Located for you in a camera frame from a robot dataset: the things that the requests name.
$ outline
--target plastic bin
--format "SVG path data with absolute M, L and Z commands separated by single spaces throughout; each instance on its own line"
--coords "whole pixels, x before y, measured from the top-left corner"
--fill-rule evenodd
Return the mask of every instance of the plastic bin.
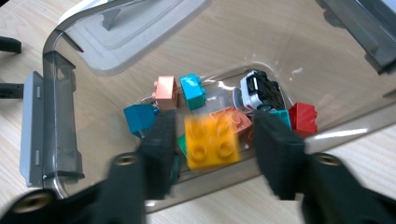
M 222 99 L 225 91 L 232 97 L 247 69 L 265 71 L 280 85 L 287 108 L 296 102 L 315 106 L 318 133 L 305 139 L 308 152 L 339 146 L 396 122 L 396 74 L 379 75 L 348 30 L 325 20 L 317 1 L 203 1 L 196 8 L 201 12 L 186 14 L 190 22 L 168 26 L 173 35 L 163 32 L 132 53 L 129 47 L 141 44 L 134 42 L 134 34 L 150 36 L 150 25 L 161 19 L 150 18 L 153 23 L 128 33 L 135 25 L 136 7 L 149 2 L 120 0 L 80 12 L 49 36 L 42 88 L 31 90 L 44 102 L 31 112 L 44 116 L 32 124 L 37 125 L 34 132 L 24 132 L 30 140 L 43 139 L 24 140 L 38 146 L 28 154 L 42 168 L 42 173 L 30 173 L 43 177 L 31 181 L 32 186 L 53 188 L 67 197 L 104 179 L 110 159 L 135 150 L 140 141 L 130 133 L 122 110 L 149 97 L 158 76 L 195 73 L 208 95 L 222 92 Z M 173 7 L 182 2 L 173 1 Z M 116 14 L 111 28 L 95 32 L 111 12 Z M 41 76 L 34 76 L 39 82 Z M 181 90 L 179 94 L 177 136 L 184 133 L 184 116 L 192 114 Z M 151 202 L 148 212 L 259 175 L 254 150 L 241 153 L 237 164 L 203 173 L 191 172 L 183 158 L 172 196 Z

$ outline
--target lego brick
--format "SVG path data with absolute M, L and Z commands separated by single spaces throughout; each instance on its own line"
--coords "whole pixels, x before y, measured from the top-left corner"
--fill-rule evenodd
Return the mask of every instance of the lego brick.
M 187 149 L 186 149 L 186 134 L 181 135 L 177 139 L 178 147 L 180 147 L 181 152 L 187 157 Z
M 214 120 L 225 119 L 224 117 L 228 116 L 228 120 L 230 120 L 233 125 L 234 132 L 238 135 L 242 135 L 243 133 L 247 132 L 252 126 L 250 119 L 242 111 L 236 109 L 234 106 L 210 113 L 210 116 Z
M 160 110 L 172 110 L 177 108 L 177 84 L 175 77 L 158 77 L 154 82 L 155 92 L 152 98 Z
M 203 107 L 191 111 L 193 115 L 207 115 L 218 110 L 233 106 L 228 91 L 220 88 L 206 92 L 206 101 Z
M 253 128 L 253 146 L 262 174 L 279 199 L 294 200 L 306 156 L 303 139 L 275 115 L 260 110 L 254 112 Z
M 160 113 L 137 152 L 145 162 L 147 200 L 161 200 L 175 179 L 176 111 Z
M 291 129 L 289 111 L 287 110 L 272 110 L 270 114 L 277 116 L 286 126 Z
M 253 146 L 253 130 L 251 130 L 248 134 L 247 137 L 245 139 L 246 143 L 248 146 Z
M 318 131 L 315 118 L 318 112 L 313 105 L 296 103 L 289 109 L 291 128 L 301 137 L 307 137 Z
M 201 79 L 194 73 L 180 78 L 187 107 L 194 110 L 204 106 L 206 100 L 205 89 L 201 87 Z
M 240 160 L 239 142 L 231 118 L 185 118 L 187 164 L 193 171 L 228 165 Z
M 131 105 L 123 111 L 131 133 L 144 138 L 155 121 L 158 108 L 152 105 Z

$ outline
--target lego stud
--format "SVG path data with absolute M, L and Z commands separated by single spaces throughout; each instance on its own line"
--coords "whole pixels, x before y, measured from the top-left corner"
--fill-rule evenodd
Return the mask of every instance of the lego stud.
M 195 161 L 201 161 L 206 156 L 206 148 L 203 146 L 195 146 L 188 153 L 191 153 L 191 156 Z
M 230 142 L 221 142 L 218 148 L 219 157 L 222 159 L 227 159 L 233 154 L 233 144 Z
M 137 161 L 137 158 L 134 156 L 122 156 L 116 160 L 116 165 L 130 165 Z
M 12 209 L 15 213 L 28 213 L 39 210 L 45 206 L 47 206 L 50 202 L 52 202 L 53 197 L 48 193 L 37 193 L 35 195 L 31 195 L 22 201 L 15 204 Z
M 190 126 L 190 133 L 194 138 L 202 138 L 205 135 L 204 126 L 198 120 Z
M 232 114 L 231 115 L 231 120 L 233 121 L 233 123 L 236 126 L 239 126 L 241 124 L 241 122 L 242 122 L 241 118 L 237 114 Z
M 317 156 L 317 160 L 320 163 L 323 163 L 325 165 L 333 165 L 333 166 L 338 166 L 341 164 L 341 162 L 339 160 L 337 160 L 335 157 L 333 156 L 326 156 L 326 155 L 318 155 Z

